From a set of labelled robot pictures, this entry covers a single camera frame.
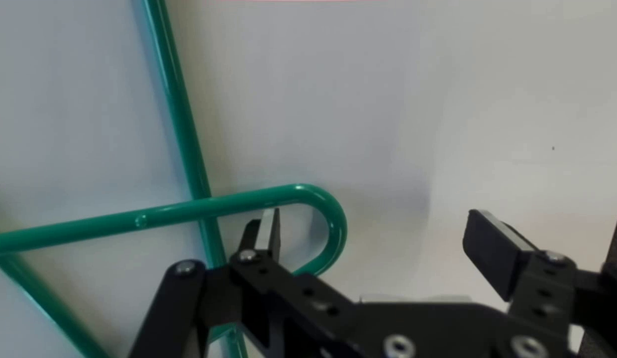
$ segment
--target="bolt head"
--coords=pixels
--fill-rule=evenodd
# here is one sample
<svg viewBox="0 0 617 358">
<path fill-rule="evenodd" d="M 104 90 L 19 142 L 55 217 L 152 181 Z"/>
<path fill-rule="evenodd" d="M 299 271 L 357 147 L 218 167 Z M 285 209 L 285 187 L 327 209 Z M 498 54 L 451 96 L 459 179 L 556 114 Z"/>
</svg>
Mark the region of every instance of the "bolt head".
<svg viewBox="0 0 617 358">
<path fill-rule="evenodd" d="M 238 259 L 240 259 L 242 263 L 252 263 L 252 261 L 258 259 L 258 253 L 252 251 L 252 249 L 248 249 L 248 251 L 242 251 L 242 253 L 238 255 Z"/>
<path fill-rule="evenodd" d="M 540 311 L 542 311 L 546 317 L 554 317 L 554 315 L 560 313 L 560 309 L 558 309 L 556 305 L 550 305 L 550 303 L 542 305 Z"/>
<path fill-rule="evenodd" d="M 178 267 L 176 267 L 176 273 L 178 275 L 192 275 L 196 269 L 196 261 L 182 261 Z"/>
<path fill-rule="evenodd" d="M 385 340 L 387 358 L 415 358 L 417 344 L 405 334 L 391 334 Z"/>
<path fill-rule="evenodd" d="M 554 253 L 554 251 L 546 251 L 546 257 L 554 265 L 564 265 L 568 261 L 566 255 L 560 255 L 560 253 Z"/>
</svg>

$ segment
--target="hole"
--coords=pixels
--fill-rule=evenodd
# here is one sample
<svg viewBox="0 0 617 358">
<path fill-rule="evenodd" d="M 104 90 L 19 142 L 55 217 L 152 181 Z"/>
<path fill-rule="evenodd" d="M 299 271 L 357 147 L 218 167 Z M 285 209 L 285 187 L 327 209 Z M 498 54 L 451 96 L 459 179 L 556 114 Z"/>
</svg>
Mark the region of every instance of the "hole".
<svg viewBox="0 0 617 358">
<path fill-rule="evenodd" d="M 540 289 L 540 297 L 552 299 L 554 295 L 548 289 Z"/>
<path fill-rule="evenodd" d="M 532 313 L 534 313 L 536 317 L 548 317 L 546 311 L 542 311 L 540 307 L 536 307 Z"/>
<path fill-rule="evenodd" d="M 405 352 L 407 350 L 407 344 L 403 344 L 403 342 L 393 342 L 393 350 L 397 350 L 397 352 Z"/>
<path fill-rule="evenodd" d="M 512 338 L 512 350 L 516 352 L 518 358 L 548 358 L 550 356 L 548 348 L 532 336 Z"/>
<path fill-rule="evenodd" d="M 528 352 L 532 352 L 532 354 L 538 354 L 538 352 L 540 352 L 540 348 L 538 348 L 532 340 L 526 340 L 526 342 L 524 342 L 524 350 L 528 350 Z"/>
<path fill-rule="evenodd" d="M 327 315 L 329 315 L 329 317 L 337 317 L 337 315 L 341 315 L 341 311 L 339 311 L 337 307 L 329 307 L 329 309 L 327 309 Z"/>
</svg>

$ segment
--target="green metal rod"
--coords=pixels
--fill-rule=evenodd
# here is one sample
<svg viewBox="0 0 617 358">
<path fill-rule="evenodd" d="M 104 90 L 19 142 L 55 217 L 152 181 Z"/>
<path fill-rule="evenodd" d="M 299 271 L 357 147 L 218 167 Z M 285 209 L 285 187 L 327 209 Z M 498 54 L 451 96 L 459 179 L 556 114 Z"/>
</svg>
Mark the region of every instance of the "green metal rod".
<svg viewBox="0 0 617 358">
<path fill-rule="evenodd" d="M 0 255 L 178 225 L 186 221 L 198 221 L 200 217 L 226 217 L 244 211 L 270 209 L 291 203 L 311 205 L 327 219 L 329 239 L 323 253 L 299 269 L 299 273 L 319 275 L 327 267 L 331 267 L 345 249 L 347 217 L 343 207 L 337 203 L 335 197 L 331 197 L 331 193 L 313 185 L 281 185 L 214 199 L 162 205 L 152 209 L 0 233 Z"/>
<path fill-rule="evenodd" d="M 65 301 L 41 279 L 31 265 L 17 257 L 0 257 L 0 271 L 21 285 L 29 297 L 59 324 L 78 352 L 90 358 L 106 358 L 108 352 L 92 338 L 90 330 L 65 305 Z"/>
<path fill-rule="evenodd" d="M 146 0 L 150 40 L 160 64 L 162 84 L 168 98 L 174 134 L 180 145 L 188 187 L 194 199 L 212 197 L 212 185 L 206 171 L 204 149 L 196 132 L 194 112 L 190 106 L 188 86 L 180 66 L 180 56 L 170 22 L 166 0 Z M 204 261 L 216 269 L 228 265 L 228 255 L 218 219 L 202 219 L 202 249 Z M 218 330 L 228 338 L 224 348 L 232 358 L 248 356 L 246 338 L 232 326 Z"/>
</svg>

